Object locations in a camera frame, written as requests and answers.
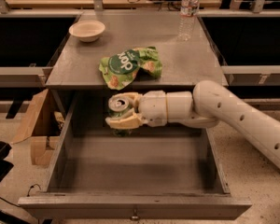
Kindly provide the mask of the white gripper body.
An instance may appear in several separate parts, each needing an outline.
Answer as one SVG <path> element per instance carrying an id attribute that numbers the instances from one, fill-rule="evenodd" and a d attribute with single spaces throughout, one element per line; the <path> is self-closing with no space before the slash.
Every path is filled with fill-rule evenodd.
<path id="1" fill-rule="evenodd" d="M 166 93 L 149 91 L 139 101 L 138 111 L 144 123 L 150 127 L 164 126 L 167 123 Z"/>

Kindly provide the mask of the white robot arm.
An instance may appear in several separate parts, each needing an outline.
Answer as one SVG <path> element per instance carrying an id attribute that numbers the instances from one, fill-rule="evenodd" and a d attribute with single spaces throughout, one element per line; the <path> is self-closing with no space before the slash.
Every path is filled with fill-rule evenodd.
<path id="1" fill-rule="evenodd" d="M 108 100 L 112 114 L 105 119 L 112 129 L 131 130 L 143 125 L 160 127 L 179 123 L 210 128 L 223 121 L 280 169 L 280 121 L 247 104 L 211 80 L 193 91 L 124 92 Z"/>

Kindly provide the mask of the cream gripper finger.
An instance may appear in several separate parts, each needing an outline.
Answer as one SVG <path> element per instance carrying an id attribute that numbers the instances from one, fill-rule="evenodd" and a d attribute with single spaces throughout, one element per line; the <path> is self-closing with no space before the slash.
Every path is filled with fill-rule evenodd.
<path id="1" fill-rule="evenodd" d="M 137 129 L 143 125 L 141 117 L 133 108 L 121 116 L 107 117 L 105 121 L 112 129 L 118 130 Z"/>
<path id="2" fill-rule="evenodd" d="M 138 92 L 124 92 L 114 95 L 114 98 L 127 101 L 132 106 L 138 106 L 142 94 Z"/>

